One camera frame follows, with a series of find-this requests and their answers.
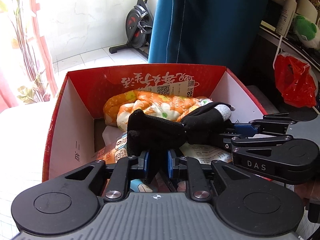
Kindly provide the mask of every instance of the decorative plant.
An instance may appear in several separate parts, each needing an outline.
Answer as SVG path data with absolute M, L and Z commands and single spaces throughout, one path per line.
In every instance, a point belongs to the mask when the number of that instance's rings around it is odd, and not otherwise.
M 50 100 L 50 93 L 47 93 L 48 83 L 42 81 L 42 74 L 45 70 L 40 70 L 39 61 L 36 59 L 35 52 L 29 42 L 33 39 L 27 38 L 27 19 L 24 19 L 24 0 L 11 0 L 14 20 L 8 15 L 14 28 L 16 37 L 12 39 L 12 48 L 20 49 L 23 57 L 23 71 L 30 83 L 18 88 L 20 93 L 17 97 L 26 104 L 44 102 Z M 0 11 L 8 12 L 8 6 L 0 0 Z M 27 14 L 33 16 L 34 13 L 28 8 Z

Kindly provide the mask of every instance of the green plush toy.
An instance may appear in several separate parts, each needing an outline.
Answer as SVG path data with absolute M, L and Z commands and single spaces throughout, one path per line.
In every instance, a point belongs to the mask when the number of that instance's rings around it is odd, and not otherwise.
M 320 50 L 320 30 L 313 22 L 302 15 L 296 15 L 293 31 L 304 46 Z

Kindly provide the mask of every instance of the orange floral fabric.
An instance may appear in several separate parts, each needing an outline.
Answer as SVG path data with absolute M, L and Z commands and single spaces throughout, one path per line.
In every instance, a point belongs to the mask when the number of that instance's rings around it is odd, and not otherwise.
M 105 103 L 103 113 L 106 125 L 118 126 L 126 131 L 128 118 L 137 109 L 143 110 L 145 114 L 180 122 L 185 115 L 210 102 L 205 97 L 185 98 L 131 90 L 111 97 Z

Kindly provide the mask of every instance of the red plastic bag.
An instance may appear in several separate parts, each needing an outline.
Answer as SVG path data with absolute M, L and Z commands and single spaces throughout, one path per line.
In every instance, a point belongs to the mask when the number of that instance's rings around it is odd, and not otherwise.
M 316 105 L 318 83 L 310 65 L 289 53 L 280 53 L 274 63 L 276 88 L 284 102 L 295 107 Z

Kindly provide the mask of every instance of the blue curtain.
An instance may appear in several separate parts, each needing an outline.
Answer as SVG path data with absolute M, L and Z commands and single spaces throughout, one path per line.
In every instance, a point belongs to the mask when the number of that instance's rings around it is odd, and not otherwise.
M 149 63 L 224 65 L 235 74 L 268 0 L 158 0 Z

